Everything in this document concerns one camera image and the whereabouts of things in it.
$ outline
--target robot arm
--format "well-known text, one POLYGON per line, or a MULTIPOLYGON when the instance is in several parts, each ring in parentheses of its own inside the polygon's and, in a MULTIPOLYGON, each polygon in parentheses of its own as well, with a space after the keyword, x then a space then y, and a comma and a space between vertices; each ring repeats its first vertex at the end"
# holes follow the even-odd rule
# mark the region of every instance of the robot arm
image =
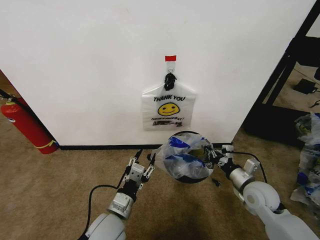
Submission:
POLYGON ((258 215, 265 225, 270 240, 319 240, 304 221, 287 209, 279 209, 280 197, 269 184, 255 181, 254 172, 260 166, 255 158, 248 159, 243 169, 233 162, 233 146, 224 145, 215 153, 216 163, 233 184, 235 195, 253 215, 258 215))
MULTIPOLYGON (((224 145, 222 151, 207 148, 208 162, 217 164, 233 184, 233 192, 253 215, 259 216, 265 225, 270 240, 319 240, 312 230, 300 218, 287 209, 280 209, 280 197, 277 191, 265 182, 255 181, 254 173, 260 162, 248 159, 243 168, 234 164, 233 146, 224 145)), ((125 226, 122 219, 128 219, 136 193, 143 183, 150 179, 155 169, 155 156, 145 169, 137 157, 132 157, 126 167, 124 185, 112 200, 108 210, 111 214, 101 214, 88 228, 83 240, 124 240, 125 226)))
POLYGON ((108 211, 111 214, 102 213, 88 228, 85 235, 79 240, 125 240, 125 225, 123 219, 128 219, 132 205, 137 200, 137 192, 142 189, 143 183, 150 179, 154 171, 155 156, 151 159, 147 169, 140 165, 138 158, 141 151, 135 157, 131 157, 125 169, 124 185, 112 200, 108 211))

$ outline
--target fire extinguisher hose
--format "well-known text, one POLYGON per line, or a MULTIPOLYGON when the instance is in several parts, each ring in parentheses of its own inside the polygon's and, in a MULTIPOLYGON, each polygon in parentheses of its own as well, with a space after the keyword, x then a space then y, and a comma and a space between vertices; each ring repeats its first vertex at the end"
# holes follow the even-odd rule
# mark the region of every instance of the fire extinguisher hose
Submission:
POLYGON ((34 111, 32 111, 32 109, 26 105, 24 105, 23 103, 21 103, 16 97, 11 96, 10 94, 6 93, 5 91, 3 91, 0 88, 0 95, 8 100, 11 100, 11 102, 19 105, 23 110, 25 110, 27 113, 29 113, 37 122, 38 124, 40 124, 40 126, 42 126, 43 130, 53 139, 53 141, 56 143, 56 139, 52 136, 52 134, 48 131, 48 129, 45 127, 45 125, 40 121, 40 119, 38 118, 38 116, 34 113, 34 111))

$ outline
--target fire extinguisher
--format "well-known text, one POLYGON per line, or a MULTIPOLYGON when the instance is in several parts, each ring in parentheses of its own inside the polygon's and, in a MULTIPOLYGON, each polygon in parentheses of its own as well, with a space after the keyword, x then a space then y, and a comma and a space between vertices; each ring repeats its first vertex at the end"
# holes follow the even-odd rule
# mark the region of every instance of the fire extinguisher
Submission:
POLYGON ((0 95, 8 99, 0 108, 3 115, 12 122, 41 153, 50 154, 58 149, 58 144, 55 139, 22 97, 12 97, 1 89, 0 95))

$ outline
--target black baseboard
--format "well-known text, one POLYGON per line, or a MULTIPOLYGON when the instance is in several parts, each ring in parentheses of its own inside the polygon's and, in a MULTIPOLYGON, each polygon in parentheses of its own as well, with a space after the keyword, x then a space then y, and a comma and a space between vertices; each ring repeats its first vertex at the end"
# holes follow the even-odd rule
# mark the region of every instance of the black baseboard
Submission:
MULTIPOLYGON (((222 145, 232 143, 212 143, 213 147, 220 148, 222 145)), ((131 150, 131 149, 157 149, 161 144, 144 145, 60 145, 61 150, 131 150)))

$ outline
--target red fire extinguisher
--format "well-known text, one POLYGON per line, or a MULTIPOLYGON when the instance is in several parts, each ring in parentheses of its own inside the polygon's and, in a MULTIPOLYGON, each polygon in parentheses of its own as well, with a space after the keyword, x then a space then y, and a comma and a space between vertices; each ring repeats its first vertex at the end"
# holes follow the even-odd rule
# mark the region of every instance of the red fire extinguisher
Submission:
POLYGON ((9 98, 8 101, 1 106, 3 115, 12 122, 41 153, 50 154, 57 150, 57 142, 44 130, 44 127, 41 126, 38 120, 27 111, 29 106, 25 100, 15 98, 15 102, 9 98))

